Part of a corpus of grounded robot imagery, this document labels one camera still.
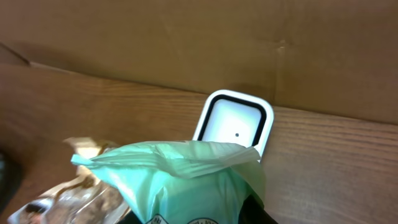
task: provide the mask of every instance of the dark object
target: dark object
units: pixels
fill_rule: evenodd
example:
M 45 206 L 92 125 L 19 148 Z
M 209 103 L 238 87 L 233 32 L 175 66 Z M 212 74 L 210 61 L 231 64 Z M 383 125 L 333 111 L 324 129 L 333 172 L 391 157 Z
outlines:
M 0 152 L 0 213 L 16 193 L 21 179 L 21 167 Z
M 250 195 L 243 203 L 239 213 L 239 224 L 277 224 Z
M 45 208 L 41 207 L 40 205 L 35 205 L 35 204 L 28 204 L 25 208 L 25 212 L 35 212 L 35 213 L 44 213 L 45 212 Z
M 130 212 L 118 224 L 142 224 L 133 212 Z M 264 211 L 256 199 L 250 195 L 243 203 L 239 213 L 239 224 L 277 224 L 266 211 Z

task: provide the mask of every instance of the wooden surface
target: wooden surface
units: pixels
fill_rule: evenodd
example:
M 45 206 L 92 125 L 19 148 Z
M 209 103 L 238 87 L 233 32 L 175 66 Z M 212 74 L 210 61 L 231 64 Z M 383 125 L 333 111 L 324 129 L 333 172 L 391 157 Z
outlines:
M 0 223 L 70 180 L 71 136 L 120 144 L 191 139 L 206 95 L 0 66 L 0 148 L 25 179 Z M 262 164 L 279 223 L 396 223 L 398 126 L 275 107 Z

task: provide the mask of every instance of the cardboard box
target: cardboard box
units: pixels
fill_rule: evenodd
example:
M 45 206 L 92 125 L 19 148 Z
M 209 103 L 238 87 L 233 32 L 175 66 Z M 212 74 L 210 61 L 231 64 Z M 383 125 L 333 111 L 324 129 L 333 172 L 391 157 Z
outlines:
M 398 4 L 1 1 L 0 39 L 35 64 L 398 124 Z

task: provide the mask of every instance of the crumpled bag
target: crumpled bag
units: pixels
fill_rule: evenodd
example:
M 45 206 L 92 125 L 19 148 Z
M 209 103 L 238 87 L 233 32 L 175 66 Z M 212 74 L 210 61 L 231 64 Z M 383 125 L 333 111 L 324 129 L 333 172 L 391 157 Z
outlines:
M 91 158 L 116 147 L 112 142 L 70 138 L 81 157 Z M 10 224 L 115 224 L 129 211 L 117 189 L 80 166 L 75 179 L 52 187 L 8 218 Z
M 253 147 L 142 142 L 72 163 L 117 188 L 142 223 L 238 223 L 244 201 L 264 208 L 265 177 Z

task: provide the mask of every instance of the green plastic bag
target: green plastic bag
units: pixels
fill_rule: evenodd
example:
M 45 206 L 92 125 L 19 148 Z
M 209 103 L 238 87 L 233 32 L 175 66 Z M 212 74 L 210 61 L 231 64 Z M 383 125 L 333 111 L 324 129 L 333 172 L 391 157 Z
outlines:
M 218 142 L 142 142 L 85 159 L 117 188 L 142 223 L 238 223 L 253 195 L 261 207 L 265 177 L 253 147 Z

